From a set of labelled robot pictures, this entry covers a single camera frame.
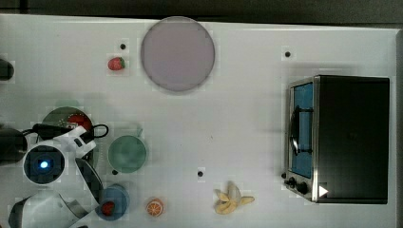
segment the green bowl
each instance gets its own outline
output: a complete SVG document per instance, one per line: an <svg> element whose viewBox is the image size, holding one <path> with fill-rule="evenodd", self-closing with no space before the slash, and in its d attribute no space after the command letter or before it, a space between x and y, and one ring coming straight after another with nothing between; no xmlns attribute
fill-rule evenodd
<svg viewBox="0 0 403 228"><path fill-rule="evenodd" d="M132 173L140 169L146 157L144 143L134 136L122 136L109 147L107 157L118 172Z"/></svg>

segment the oven glass window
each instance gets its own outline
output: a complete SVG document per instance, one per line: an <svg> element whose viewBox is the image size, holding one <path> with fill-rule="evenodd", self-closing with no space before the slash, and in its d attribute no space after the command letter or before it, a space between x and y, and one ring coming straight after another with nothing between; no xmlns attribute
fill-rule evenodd
<svg viewBox="0 0 403 228"><path fill-rule="evenodd" d="M294 87L292 115L293 140L290 139L290 169L305 178L311 178L312 171L312 118L314 108L313 84Z"/></svg>

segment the red object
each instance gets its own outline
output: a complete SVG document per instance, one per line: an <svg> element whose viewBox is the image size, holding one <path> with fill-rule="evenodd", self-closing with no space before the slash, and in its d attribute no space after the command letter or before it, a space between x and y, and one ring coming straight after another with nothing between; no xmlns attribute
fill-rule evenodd
<svg viewBox="0 0 403 228"><path fill-rule="evenodd" d="M123 69L123 68L125 68L125 60L122 57L113 58L113 59L109 60L109 62L107 63L107 67L110 70Z"/></svg>
<svg viewBox="0 0 403 228"><path fill-rule="evenodd" d="M80 114L73 114L73 115L69 116L67 121L69 123L76 123L76 124L82 126L86 131L89 131L92 126L91 120L87 116L80 115Z"/></svg>
<svg viewBox="0 0 403 228"><path fill-rule="evenodd" d="M113 201L108 201L104 203L101 207L102 214L105 216L112 216L115 210L115 203Z"/></svg>

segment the oven knob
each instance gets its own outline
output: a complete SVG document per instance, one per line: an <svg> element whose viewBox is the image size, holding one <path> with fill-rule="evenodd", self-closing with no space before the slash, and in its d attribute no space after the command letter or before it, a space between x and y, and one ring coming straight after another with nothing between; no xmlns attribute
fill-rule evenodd
<svg viewBox="0 0 403 228"><path fill-rule="evenodd" d="M301 193L302 195L307 194L308 185L306 185L306 182L297 183L297 191L299 191L299 193Z"/></svg>
<svg viewBox="0 0 403 228"><path fill-rule="evenodd" d="M291 188L296 187L296 180L294 178L290 178L289 180L284 181L285 184L288 184Z"/></svg>

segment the small red fruit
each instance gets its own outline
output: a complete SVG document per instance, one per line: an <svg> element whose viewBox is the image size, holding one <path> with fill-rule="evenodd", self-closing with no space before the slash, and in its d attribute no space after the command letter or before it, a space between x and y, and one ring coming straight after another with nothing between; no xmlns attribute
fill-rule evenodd
<svg viewBox="0 0 403 228"><path fill-rule="evenodd" d="M107 67L110 70L123 69L123 68L125 68L125 60L122 57L113 58L113 59L109 60L109 62L107 63Z"/></svg>
<svg viewBox="0 0 403 228"><path fill-rule="evenodd" d="M115 203L113 201L108 201L104 203L101 207L102 214L108 217L113 215L114 209L115 209Z"/></svg>

